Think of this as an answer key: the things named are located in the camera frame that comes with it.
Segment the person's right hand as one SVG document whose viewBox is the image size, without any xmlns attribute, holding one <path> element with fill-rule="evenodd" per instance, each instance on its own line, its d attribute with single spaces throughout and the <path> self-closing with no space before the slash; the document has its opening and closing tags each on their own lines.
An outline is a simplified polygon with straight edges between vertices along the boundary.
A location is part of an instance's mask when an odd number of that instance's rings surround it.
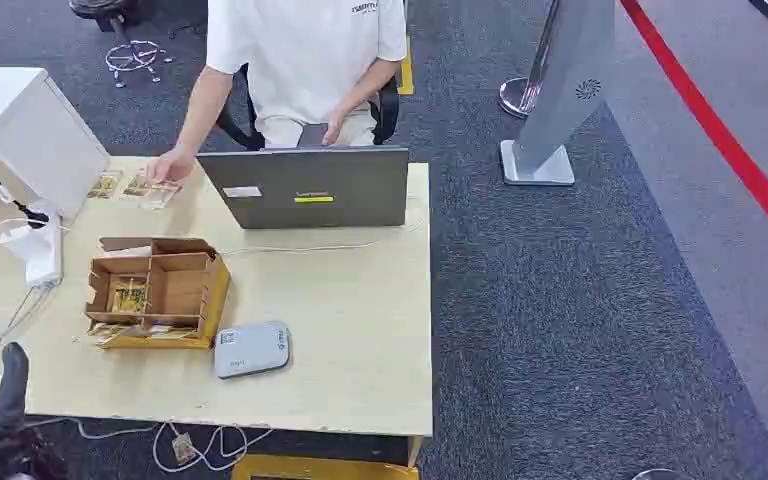
<svg viewBox="0 0 768 480">
<path fill-rule="evenodd" d="M 185 146 L 175 146 L 146 167 L 148 178 L 154 183 L 177 183 L 188 177 L 195 164 L 197 151 Z"/>
</svg>

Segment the person's left hand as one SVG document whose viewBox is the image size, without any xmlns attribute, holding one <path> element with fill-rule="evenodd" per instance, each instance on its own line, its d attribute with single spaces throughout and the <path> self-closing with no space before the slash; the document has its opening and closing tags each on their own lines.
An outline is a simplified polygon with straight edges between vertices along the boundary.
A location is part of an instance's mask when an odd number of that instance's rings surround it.
<svg viewBox="0 0 768 480">
<path fill-rule="evenodd" d="M 346 117 L 349 113 L 350 111 L 344 108 L 335 108 L 331 112 L 327 123 L 327 129 L 322 138 L 322 144 L 324 146 L 334 145 L 338 141 Z"/>
</svg>

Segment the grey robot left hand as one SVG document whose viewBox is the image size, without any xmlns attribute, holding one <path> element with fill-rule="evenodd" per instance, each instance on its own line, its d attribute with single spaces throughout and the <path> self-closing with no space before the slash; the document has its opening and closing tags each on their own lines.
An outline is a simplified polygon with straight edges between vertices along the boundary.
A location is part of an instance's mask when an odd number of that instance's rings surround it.
<svg viewBox="0 0 768 480">
<path fill-rule="evenodd" d="M 10 342 L 1 350 L 0 479 L 66 479 L 68 468 L 53 445 L 26 423 L 29 359 Z"/>
</svg>

